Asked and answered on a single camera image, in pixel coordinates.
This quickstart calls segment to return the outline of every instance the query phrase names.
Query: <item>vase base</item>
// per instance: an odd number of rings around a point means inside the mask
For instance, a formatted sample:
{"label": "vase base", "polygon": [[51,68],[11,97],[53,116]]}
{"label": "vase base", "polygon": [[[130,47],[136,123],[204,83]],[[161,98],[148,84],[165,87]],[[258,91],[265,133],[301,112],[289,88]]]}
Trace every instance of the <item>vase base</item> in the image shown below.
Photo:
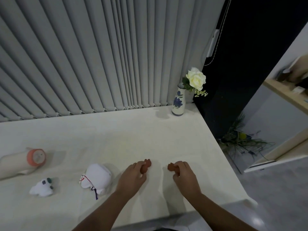
{"label": "vase base", "polygon": [[175,114],[174,112],[172,112],[172,114],[179,117],[179,116],[182,116],[184,113],[182,113],[182,114]]}

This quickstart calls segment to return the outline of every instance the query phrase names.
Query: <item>person's left arm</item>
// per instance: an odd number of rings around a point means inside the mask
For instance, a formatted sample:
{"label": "person's left arm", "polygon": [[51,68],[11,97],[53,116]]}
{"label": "person's left arm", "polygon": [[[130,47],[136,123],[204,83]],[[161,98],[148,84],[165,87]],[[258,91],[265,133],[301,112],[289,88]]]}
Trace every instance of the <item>person's left arm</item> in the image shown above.
{"label": "person's left arm", "polygon": [[147,179],[146,174],[140,174],[144,164],[144,161],[131,164],[121,175],[115,192],[73,231],[110,231],[122,208]]}

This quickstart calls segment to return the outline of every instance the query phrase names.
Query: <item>white plush toy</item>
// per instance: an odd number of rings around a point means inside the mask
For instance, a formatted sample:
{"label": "white plush toy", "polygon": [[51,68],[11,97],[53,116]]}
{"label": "white plush toy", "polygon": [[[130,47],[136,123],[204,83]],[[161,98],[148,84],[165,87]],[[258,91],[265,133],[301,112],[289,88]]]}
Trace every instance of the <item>white plush toy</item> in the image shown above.
{"label": "white plush toy", "polygon": [[110,171],[103,165],[91,164],[85,174],[81,175],[79,184],[82,188],[90,188],[97,194],[102,194],[111,181]]}
{"label": "white plush toy", "polygon": [[44,178],[43,180],[39,181],[35,186],[32,186],[29,194],[31,195],[39,195],[40,197],[46,197],[52,195],[53,187],[51,185],[51,179]]}

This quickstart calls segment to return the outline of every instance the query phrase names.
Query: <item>brown clay object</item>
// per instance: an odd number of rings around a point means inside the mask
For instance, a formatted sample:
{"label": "brown clay object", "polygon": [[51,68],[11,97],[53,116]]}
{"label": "brown clay object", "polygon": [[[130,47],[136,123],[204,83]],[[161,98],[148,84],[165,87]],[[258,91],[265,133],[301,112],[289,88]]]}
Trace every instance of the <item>brown clay object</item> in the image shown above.
{"label": "brown clay object", "polygon": [[140,173],[141,174],[144,174],[148,171],[148,167],[151,167],[152,165],[152,162],[150,159],[145,159],[144,160],[145,164],[143,166],[141,166],[141,169],[140,169]]}
{"label": "brown clay object", "polygon": [[168,169],[169,171],[175,171],[175,173],[176,173],[177,175],[180,175],[180,168],[179,168],[177,165],[174,165],[174,163],[168,164],[167,169]]}

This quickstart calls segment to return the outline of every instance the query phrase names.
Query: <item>person's left hand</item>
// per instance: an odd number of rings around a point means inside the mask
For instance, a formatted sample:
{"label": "person's left hand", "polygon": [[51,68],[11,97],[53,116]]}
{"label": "person's left hand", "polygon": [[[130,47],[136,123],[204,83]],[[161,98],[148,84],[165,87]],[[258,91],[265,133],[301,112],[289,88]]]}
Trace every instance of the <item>person's left hand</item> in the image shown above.
{"label": "person's left hand", "polygon": [[131,199],[147,179],[146,173],[141,176],[140,169],[144,161],[133,163],[121,175],[115,193],[119,193],[128,200]]}

